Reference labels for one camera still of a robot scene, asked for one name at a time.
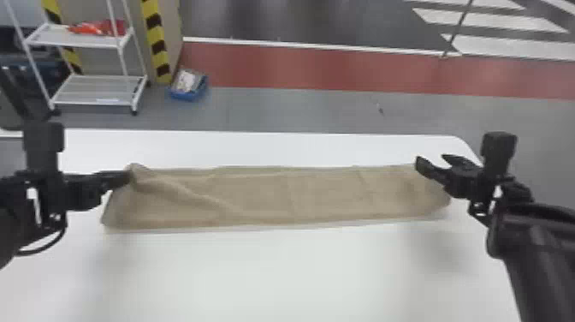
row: metal shelf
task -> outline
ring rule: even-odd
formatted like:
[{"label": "metal shelf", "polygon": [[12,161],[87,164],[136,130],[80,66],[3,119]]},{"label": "metal shelf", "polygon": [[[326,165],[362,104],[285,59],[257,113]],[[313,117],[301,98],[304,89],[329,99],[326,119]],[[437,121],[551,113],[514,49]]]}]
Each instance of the metal shelf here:
[{"label": "metal shelf", "polygon": [[70,75],[50,100],[52,104],[135,106],[147,76]]},{"label": "metal shelf", "polygon": [[26,43],[35,45],[54,45],[83,48],[110,48],[123,49],[130,37],[133,35],[133,28],[126,30],[126,34],[118,37],[98,36],[90,34],[78,34],[68,31],[67,25],[55,25],[44,23],[26,38]]},{"label": "metal shelf", "polygon": [[[44,15],[45,23],[38,27],[32,34],[25,37],[20,23],[16,18],[16,14],[12,9],[11,1],[3,0],[10,20],[14,23],[14,27],[18,38],[22,42],[22,47],[26,52],[30,66],[36,76],[36,80],[40,86],[40,90],[44,95],[46,102],[50,106],[52,112],[57,113],[58,104],[81,104],[81,105],[126,105],[130,107],[132,115],[138,114],[138,102],[144,91],[144,86],[147,85],[148,76],[145,71],[144,58],[139,47],[138,37],[134,36],[132,16],[127,5],[127,0],[122,0],[124,13],[127,19],[127,25],[130,28],[126,29],[126,34],[120,36],[118,28],[115,23],[111,23],[113,36],[98,36],[90,34],[78,34],[68,31],[68,26],[53,23],[47,15]],[[113,0],[105,0],[110,14],[110,21],[116,21],[116,15],[112,8]],[[127,74],[127,66],[124,59],[124,47],[127,42],[133,39],[136,46],[136,52],[139,59],[139,65],[142,70],[143,76],[130,76]],[[39,68],[36,65],[35,57],[31,47],[37,45],[57,46],[61,55],[63,54],[63,47],[81,47],[81,48],[109,48],[115,49],[120,59],[122,67],[122,75],[77,75],[74,68],[69,61],[65,61],[71,75],[60,86],[56,94],[52,97],[48,92]]]}]

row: red floor marking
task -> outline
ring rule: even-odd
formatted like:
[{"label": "red floor marking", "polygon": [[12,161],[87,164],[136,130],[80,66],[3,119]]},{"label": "red floor marking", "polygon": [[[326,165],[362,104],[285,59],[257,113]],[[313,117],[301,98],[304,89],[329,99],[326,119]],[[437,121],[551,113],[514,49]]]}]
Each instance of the red floor marking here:
[{"label": "red floor marking", "polygon": [[575,63],[185,43],[212,86],[575,99]]}]

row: towel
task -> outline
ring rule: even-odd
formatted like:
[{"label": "towel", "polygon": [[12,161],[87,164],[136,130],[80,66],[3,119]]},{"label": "towel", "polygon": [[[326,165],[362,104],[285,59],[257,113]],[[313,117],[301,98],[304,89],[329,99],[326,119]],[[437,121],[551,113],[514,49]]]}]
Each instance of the towel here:
[{"label": "towel", "polygon": [[382,167],[221,167],[130,164],[101,218],[119,230],[290,225],[424,217],[449,204],[412,164]]}]

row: yellow and black striped pillar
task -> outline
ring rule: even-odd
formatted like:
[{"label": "yellow and black striped pillar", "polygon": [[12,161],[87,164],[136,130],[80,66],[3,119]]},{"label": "yellow and black striped pillar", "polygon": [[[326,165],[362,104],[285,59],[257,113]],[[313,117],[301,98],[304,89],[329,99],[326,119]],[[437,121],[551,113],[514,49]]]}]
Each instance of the yellow and black striped pillar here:
[{"label": "yellow and black striped pillar", "polygon": [[[60,8],[58,7],[57,0],[42,0],[42,8],[48,17],[48,20],[52,23],[62,25],[62,15],[60,14]],[[70,64],[72,69],[76,74],[82,73],[82,64],[80,63],[80,57],[78,53],[72,47],[63,47],[64,59]]]},{"label": "yellow and black striped pillar", "polygon": [[168,84],[172,80],[169,55],[164,40],[162,16],[157,0],[140,0],[146,38],[151,50],[151,64],[156,71],[157,82]]}]

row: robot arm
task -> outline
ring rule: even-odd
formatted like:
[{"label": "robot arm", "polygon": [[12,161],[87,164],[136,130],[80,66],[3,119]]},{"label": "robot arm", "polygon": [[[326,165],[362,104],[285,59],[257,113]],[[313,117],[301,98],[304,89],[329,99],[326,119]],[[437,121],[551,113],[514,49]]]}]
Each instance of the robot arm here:
[{"label": "robot arm", "polygon": [[[0,269],[15,256],[28,256],[55,245],[66,233],[68,211],[99,206],[102,195],[128,183],[125,171],[67,175],[58,169],[64,148],[61,124],[31,122],[24,127],[27,169],[0,179]],[[53,236],[41,247],[24,249]]]},{"label": "robot arm", "polygon": [[[418,157],[416,170],[470,201],[468,212],[488,228],[487,252],[505,263],[524,322],[575,321],[575,212],[536,203],[531,191],[507,174],[517,137],[483,137],[484,167],[444,155],[449,169]],[[501,196],[494,197],[499,188]]]}]

